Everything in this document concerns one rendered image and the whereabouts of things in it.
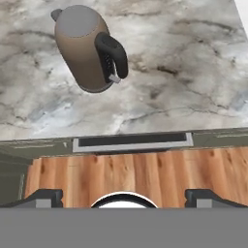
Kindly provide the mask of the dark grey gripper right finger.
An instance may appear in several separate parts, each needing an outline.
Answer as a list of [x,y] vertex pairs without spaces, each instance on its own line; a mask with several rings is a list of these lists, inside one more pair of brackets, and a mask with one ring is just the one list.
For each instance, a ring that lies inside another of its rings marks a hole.
[[229,201],[219,197],[209,189],[187,189],[185,191],[185,206],[193,208],[223,208],[223,207],[245,207],[248,205]]

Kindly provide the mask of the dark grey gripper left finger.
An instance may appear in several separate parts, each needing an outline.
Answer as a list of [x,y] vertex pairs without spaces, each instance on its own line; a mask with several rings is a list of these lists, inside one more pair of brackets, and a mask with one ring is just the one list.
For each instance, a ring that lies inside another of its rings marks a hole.
[[56,208],[63,206],[62,198],[63,191],[61,189],[39,189],[26,199],[1,204],[0,208]]

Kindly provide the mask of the dark green cupboard run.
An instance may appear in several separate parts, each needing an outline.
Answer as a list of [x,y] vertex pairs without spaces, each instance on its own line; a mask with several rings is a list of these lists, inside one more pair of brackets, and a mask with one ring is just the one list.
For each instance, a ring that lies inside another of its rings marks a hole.
[[197,148],[248,146],[248,128],[196,131],[192,135]]
[[71,153],[71,139],[0,141],[0,205],[24,197],[27,171],[34,159]]

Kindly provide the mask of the white and black round thing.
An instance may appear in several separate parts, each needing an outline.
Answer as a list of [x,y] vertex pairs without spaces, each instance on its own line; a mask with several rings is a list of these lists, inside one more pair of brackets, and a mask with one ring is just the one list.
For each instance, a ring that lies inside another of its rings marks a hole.
[[135,193],[119,191],[103,195],[91,204],[92,208],[157,208],[149,198]]

